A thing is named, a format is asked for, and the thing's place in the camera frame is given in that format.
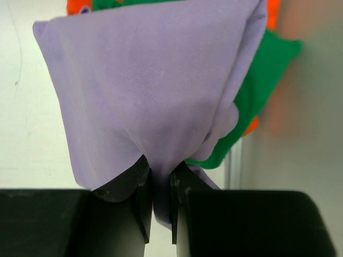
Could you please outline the orange folded t shirt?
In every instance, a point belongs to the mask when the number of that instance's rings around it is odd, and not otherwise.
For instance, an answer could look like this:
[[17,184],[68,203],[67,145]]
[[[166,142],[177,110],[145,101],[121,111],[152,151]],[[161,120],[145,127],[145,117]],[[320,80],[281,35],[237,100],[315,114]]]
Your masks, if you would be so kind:
[[[139,4],[152,4],[159,3],[159,1],[67,1],[66,2],[66,13],[67,15],[78,15],[82,13],[90,13],[92,11],[100,11],[106,9],[120,8],[130,5],[139,5]],[[268,43],[273,43],[272,39],[269,38],[273,36],[273,32],[276,28],[279,8],[281,6],[281,1],[267,1],[266,10],[267,10],[267,22],[266,22],[266,31],[263,36],[263,40],[260,43],[258,51],[256,52],[253,62],[249,68],[247,75],[253,75],[254,71],[257,71],[260,68],[262,63],[262,55],[265,52],[264,47]],[[253,100],[248,100],[246,92],[252,92],[252,83],[249,82],[249,78],[245,78],[242,88],[235,97],[234,103],[239,112],[239,119],[236,125],[238,136],[244,137],[251,133],[254,129],[257,128],[259,124],[259,113],[257,106],[253,106],[252,109],[246,108],[244,103],[248,102],[253,104]]]

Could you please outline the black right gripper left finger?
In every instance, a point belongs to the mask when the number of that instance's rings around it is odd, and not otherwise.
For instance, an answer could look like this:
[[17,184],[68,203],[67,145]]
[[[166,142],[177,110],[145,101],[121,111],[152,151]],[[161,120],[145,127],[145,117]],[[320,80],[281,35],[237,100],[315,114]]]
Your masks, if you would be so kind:
[[143,256],[152,219],[145,157],[97,188],[2,189],[1,256]]

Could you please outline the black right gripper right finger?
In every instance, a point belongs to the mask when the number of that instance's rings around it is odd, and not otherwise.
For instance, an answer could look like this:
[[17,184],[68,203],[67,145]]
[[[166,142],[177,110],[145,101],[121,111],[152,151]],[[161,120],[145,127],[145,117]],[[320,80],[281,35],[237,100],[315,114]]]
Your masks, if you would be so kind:
[[181,163],[170,175],[178,256],[336,256],[305,193],[215,190]]

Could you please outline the green folded t shirt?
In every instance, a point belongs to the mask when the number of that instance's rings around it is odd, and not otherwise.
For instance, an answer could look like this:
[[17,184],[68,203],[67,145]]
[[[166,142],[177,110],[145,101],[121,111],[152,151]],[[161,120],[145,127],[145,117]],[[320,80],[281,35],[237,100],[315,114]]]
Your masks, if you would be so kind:
[[92,1],[73,171],[140,158],[217,168],[302,49],[267,29],[267,1]]

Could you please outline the purple t shirt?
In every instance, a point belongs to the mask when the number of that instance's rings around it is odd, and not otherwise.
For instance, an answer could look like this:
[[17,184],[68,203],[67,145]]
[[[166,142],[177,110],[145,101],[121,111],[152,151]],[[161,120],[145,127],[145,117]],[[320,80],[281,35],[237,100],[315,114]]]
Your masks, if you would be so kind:
[[266,28],[264,1],[175,1],[33,24],[78,185],[94,190],[140,157],[156,220],[171,226],[169,175],[206,160],[238,121],[234,99]]

